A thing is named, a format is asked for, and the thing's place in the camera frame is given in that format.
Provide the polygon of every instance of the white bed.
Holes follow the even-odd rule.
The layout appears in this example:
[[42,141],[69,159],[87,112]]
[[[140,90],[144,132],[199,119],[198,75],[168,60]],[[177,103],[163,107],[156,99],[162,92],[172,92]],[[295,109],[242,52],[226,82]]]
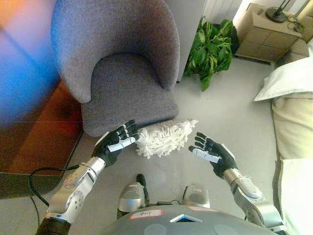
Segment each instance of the white bed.
[[273,99],[281,159],[278,192],[290,235],[311,235],[313,200],[313,57],[277,68],[255,101]]

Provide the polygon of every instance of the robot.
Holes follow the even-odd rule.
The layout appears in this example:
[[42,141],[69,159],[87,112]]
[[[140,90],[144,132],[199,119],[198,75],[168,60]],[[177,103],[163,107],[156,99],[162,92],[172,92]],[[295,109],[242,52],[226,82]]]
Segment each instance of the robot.
[[[91,159],[68,175],[52,197],[36,235],[67,235],[100,172],[114,164],[123,148],[139,139],[134,120],[107,132],[96,143]],[[278,210],[248,176],[238,170],[235,157],[223,144],[198,132],[188,149],[209,161],[214,173],[230,186],[247,221],[210,208],[208,191],[201,185],[186,187],[183,205],[150,204],[144,176],[127,185],[119,198],[117,220],[103,235],[274,235],[286,234]]]

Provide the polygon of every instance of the black lamp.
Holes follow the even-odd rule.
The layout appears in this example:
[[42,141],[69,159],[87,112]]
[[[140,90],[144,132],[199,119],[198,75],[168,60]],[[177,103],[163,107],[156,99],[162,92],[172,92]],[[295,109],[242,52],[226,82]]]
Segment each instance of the black lamp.
[[288,5],[289,2],[290,2],[290,0],[284,0],[279,8],[277,8],[277,7],[268,8],[265,12],[266,17],[269,20],[274,21],[276,23],[285,22],[287,19],[287,16],[283,13],[283,10],[285,9],[285,7]]

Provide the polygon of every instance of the beige nightstand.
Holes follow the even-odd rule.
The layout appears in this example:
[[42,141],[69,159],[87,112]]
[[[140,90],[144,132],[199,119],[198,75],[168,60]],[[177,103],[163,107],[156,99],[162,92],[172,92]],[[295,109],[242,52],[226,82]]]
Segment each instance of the beige nightstand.
[[237,28],[240,47],[235,55],[276,62],[301,34],[265,16],[268,7],[251,3]]

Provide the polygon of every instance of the robot's left hand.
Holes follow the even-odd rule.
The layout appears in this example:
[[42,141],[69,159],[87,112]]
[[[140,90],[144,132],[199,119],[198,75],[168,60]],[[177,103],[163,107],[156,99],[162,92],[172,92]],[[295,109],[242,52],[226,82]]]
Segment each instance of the robot's left hand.
[[203,133],[197,132],[194,146],[189,146],[189,151],[210,161],[214,173],[223,178],[224,171],[237,168],[235,157],[232,152],[224,145],[215,142]]
[[105,133],[96,143],[92,156],[102,158],[106,166],[114,164],[126,146],[139,139],[135,120],[130,120],[112,132]]

